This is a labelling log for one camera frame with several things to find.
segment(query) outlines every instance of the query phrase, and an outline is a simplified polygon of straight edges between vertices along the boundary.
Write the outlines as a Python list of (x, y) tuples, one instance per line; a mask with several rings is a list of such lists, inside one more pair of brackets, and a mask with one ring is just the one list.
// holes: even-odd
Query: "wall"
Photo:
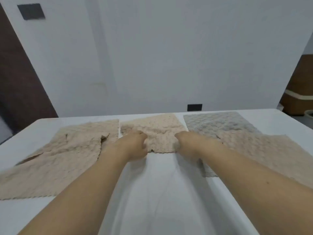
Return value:
[(313, 30), (313, 0), (1, 3), (61, 117), (276, 108)]
[(313, 34), (311, 35), (311, 38), (309, 39), (309, 42), (307, 43), (304, 51), (304, 55), (313, 55)]
[(6, 125), (3, 119), (0, 117), (0, 143), (12, 136), (10, 128)]

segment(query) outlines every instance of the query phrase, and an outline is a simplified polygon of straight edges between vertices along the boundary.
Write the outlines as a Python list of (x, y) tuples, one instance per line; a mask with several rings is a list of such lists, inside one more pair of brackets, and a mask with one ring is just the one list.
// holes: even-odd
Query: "white tabletop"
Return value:
[[(313, 155), (313, 130), (276, 109), (238, 110), (264, 134), (286, 134)], [(183, 115), (175, 113), (186, 126)], [(0, 170), (50, 141), (62, 126), (149, 115), (41, 119), (0, 146)], [(53, 197), (0, 201), (0, 234), (17, 234)], [(217, 177), (203, 178), (177, 154), (128, 163), (99, 234), (258, 234)]]

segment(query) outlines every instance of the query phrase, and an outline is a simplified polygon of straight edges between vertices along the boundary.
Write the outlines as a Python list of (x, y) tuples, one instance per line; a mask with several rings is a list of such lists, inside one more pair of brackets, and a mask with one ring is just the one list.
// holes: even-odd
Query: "brown door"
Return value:
[(58, 117), (1, 4), (0, 115), (13, 132)]

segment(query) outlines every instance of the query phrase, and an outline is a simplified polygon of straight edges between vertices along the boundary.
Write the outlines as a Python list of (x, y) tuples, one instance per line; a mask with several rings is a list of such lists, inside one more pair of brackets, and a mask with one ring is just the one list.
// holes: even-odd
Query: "hand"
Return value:
[(201, 149), (211, 140), (193, 131), (181, 131), (175, 134), (175, 137), (180, 144), (180, 148), (178, 149), (179, 154), (192, 161), (201, 158)]
[(142, 131), (132, 131), (115, 143), (107, 145), (103, 153), (124, 163), (144, 158), (148, 154), (144, 146), (147, 137)]

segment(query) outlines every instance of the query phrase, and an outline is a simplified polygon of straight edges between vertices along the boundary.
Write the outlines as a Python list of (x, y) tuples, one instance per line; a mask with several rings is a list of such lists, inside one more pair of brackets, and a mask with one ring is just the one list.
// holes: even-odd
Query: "wall switch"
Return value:
[(24, 20), (45, 19), (44, 12), (39, 3), (18, 5), (18, 9)]
[(202, 111), (202, 104), (187, 105), (187, 111)]

